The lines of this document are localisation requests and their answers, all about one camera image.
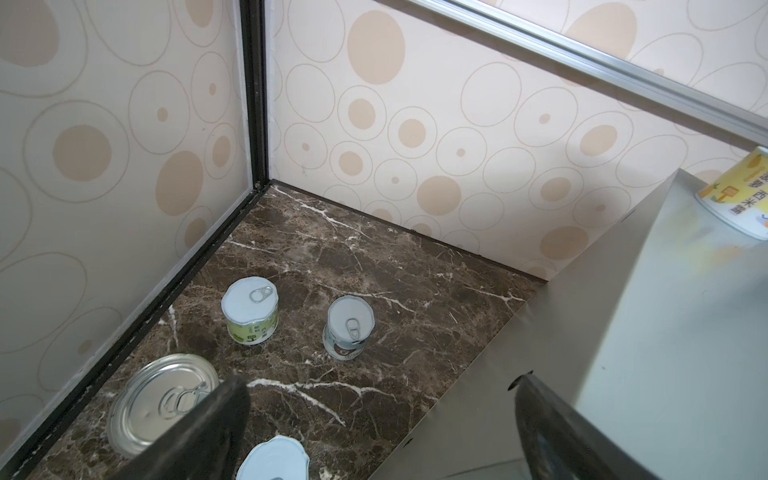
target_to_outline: marble floor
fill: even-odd
[[[272,280],[280,295],[277,331],[257,346],[229,337],[220,308],[244,276]],[[131,375],[169,353],[196,353],[221,377],[248,381],[242,458],[282,434],[304,445],[310,478],[368,478],[539,285],[273,186],[29,478],[101,480],[125,465],[104,431],[109,405]],[[358,358],[340,362],[321,332],[346,294],[365,297],[376,329]]]

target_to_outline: green can label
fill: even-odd
[[[248,323],[247,325],[238,325],[231,321],[227,321],[227,329],[230,332],[232,338],[238,343],[246,343],[253,345],[254,343],[261,343],[275,331],[277,328],[277,321],[280,318],[277,310],[272,312],[272,315],[259,322]]]

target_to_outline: silver can lid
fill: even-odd
[[[175,353],[155,360],[136,372],[112,402],[109,444],[124,457],[135,457],[217,386],[214,366],[201,356]]]
[[[328,309],[331,333],[345,342],[362,342],[373,331],[376,321],[371,306],[354,295],[337,298]]]
[[[241,278],[221,299],[221,311],[238,325],[266,319],[277,308],[275,284],[260,276]]]

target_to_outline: can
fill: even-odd
[[[241,278],[230,285],[221,299],[227,331],[235,342],[256,345],[270,338],[277,328],[277,288],[260,276]]]
[[[277,435],[253,447],[235,480],[307,480],[310,457],[298,440]]]
[[[368,302],[354,295],[342,296],[328,309],[323,346],[337,360],[354,359],[365,348],[374,326],[376,320]]]
[[[112,402],[109,444],[120,455],[135,457],[218,386],[216,369],[201,356],[175,353],[153,361]]]
[[[768,149],[756,148],[700,191],[697,200],[736,230],[768,240]]]

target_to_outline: wallpaper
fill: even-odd
[[[746,153],[407,2],[267,5],[273,177],[545,279]]]
[[[231,6],[0,2],[0,465],[250,189]]]
[[[766,0],[485,3],[768,117]]]

